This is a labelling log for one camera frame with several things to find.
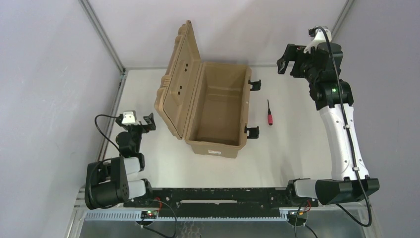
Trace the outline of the red handled screwdriver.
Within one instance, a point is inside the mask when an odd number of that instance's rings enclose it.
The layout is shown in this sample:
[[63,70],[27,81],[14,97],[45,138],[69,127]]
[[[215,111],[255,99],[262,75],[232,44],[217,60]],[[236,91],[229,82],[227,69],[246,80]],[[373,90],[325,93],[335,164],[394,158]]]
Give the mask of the red handled screwdriver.
[[268,125],[273,125],[273,117],[270,110],[269,100],[267,100],[267,123]]

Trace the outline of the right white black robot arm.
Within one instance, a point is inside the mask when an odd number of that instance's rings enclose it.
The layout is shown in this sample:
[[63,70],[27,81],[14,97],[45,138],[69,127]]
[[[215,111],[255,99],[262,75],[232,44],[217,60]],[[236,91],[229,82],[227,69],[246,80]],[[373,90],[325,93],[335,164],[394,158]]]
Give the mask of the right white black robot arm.
[[290,75],[309,83],[310,96],[324,123],[330,154],[330,179],[290,180],[295,197],[313,198],[322,205],[359,202],[379,190],[379,180],[371,178],[361,156],[354,125],[354,98],[350,85],[339,79],[341,46],[320,43],[311,47],[288,44],[277,61],[278,74],[290,62]]

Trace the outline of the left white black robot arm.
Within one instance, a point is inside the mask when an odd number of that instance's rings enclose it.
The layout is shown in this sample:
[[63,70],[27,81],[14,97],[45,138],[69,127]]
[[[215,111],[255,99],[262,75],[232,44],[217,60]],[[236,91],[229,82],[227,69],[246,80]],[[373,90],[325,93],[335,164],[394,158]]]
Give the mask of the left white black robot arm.
[[142,136],[154,131],[154,115],[144,116],[142,124],[135,111],[124,111],[115,122],[123,128],[111,144],[118,156],[93,162],[87,166],[84,201],[88,209],[108,209],[134,198],[149,199],[153,189],[146,178],[129,180],[128,176],[145,169],[145,156],[140,152]]

